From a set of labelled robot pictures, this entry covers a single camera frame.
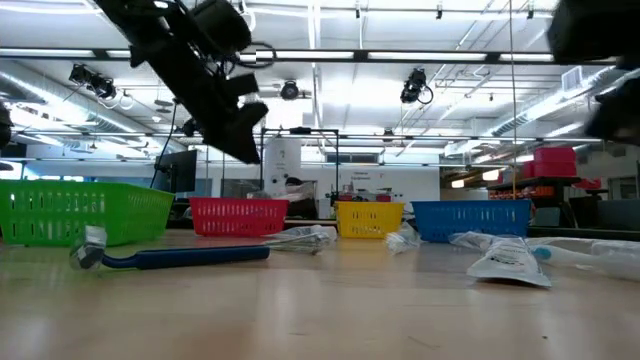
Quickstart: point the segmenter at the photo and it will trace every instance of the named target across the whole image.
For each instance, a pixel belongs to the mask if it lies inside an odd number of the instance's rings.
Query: plastic basket
[[[193,228],[203,236],[262,236],[284,228],[288,200],[192,197]]]
[[[104,227],[107,245],[165,232],[173,194],[128,184],[0,180],[7,244],[70,246],[85,225]]]
[[[529,200],[414,201],[422,240],[449,242],[449,235],[475,231],[526,236]]]
[[[347,238],[384,238],[398,230],[404,203],[338,201],[338,228]]]

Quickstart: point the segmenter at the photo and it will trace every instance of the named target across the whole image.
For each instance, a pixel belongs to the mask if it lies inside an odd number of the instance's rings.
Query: computer monitor
[[[196,163],[198,151],[167,154],[156,160],[156,179],[153,188],[171,193],[196,189]]]

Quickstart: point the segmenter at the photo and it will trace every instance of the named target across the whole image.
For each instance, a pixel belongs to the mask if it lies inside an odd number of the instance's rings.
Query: wooden table
[[[235,240],[254,243],[255,240]],[[153,246],[207,246],[170,231]],[[110,249],[130,253],[132,248]],[[0,359],[637,359],[640,284],[545,269],[554,288],[475,283],[478,254],[318,256],[76,273],[66,249],[0,250]]]

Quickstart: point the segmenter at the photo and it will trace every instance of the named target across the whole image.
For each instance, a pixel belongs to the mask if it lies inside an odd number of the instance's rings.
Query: laboratory room
[[[637,359],[638,18],[0,1],[0,359]]]

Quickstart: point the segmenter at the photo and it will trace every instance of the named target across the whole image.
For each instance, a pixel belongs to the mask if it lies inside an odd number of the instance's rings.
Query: ceiling
[[[195,0],[185,0],[188,6]],[[507,0],[247,0],[246,9],[255,15],[254,41],[263,41],[276,49],[393,49],[422,51],[502,51],[549,52],[544,32],[549,14],[556,1],[536,0],[530,8],[528,1],[513,0],[512,24],[508,21],[510,4]],[[308,7],[316,4],[319,28],[310,40]],[[442,4],[443,17],[436,20],[433,11]],[[359,7],[363,14],[355,16]],[[0,49],[27,48],[112,48],[126,49],[127,41],[102,14],[52,15],[47,10],[95,9],[90,0],[6,0],[0,4]],[[524,15],[534,10],[532,19]],[[274,15],[268,12],[284,12]],[[71,67],[78,61],[56,59],[20,59],[17,61],[43,79],[54,81],[75,90],[68,80]],[[130,68],[122,61],[83,61],[90,69],[114,79],[115,85],[135,101],[125,110],[115,103],[107,103],[113,111],[138,123],[142,128],[167,132],[172,114],[157,114],[154,100],[172,99],[171,92],[146,64]],[[403,105],[399,95],[407,76],[416,66],[425,69],[435,97],[431,105],[418,109]],[[322,63],[317,64],[321,89],[317,94],[322,114],[322,126],[347,132],[381,134],[383,128],[419,134],[483,135],[499,119],[513,114],[516,106],[528,105],[540,95],[553,93],[561,85],[561,75],[573,66],[557,65],[446,65],[398,63]],[[584,66],[587,77],[603,66]],[[243,73],[242,69],[235,74]],[[295,80],[298,86],[313,92],[313,70],[310,63],[276,63],[255,73],[261,97],[274,115],[271,126],[286,120],[279,108],[290,108],[274,97],[285,80]],[[34,86],[38,82],[23,79]],[[80,93],[94,99],[84,90]],[[295,100],[297,113],[302,114],[305,126],[314,126],[312,101]],[[161,115],[154,121],[152,116]],[[541,137],[587,116],[584,102],[544,114],[539,121],[522,127],[520,136]],[[190,116],[179,108],[176,123],[181,125]],[[444,146],[446,142],[419,143],[419,146]]]

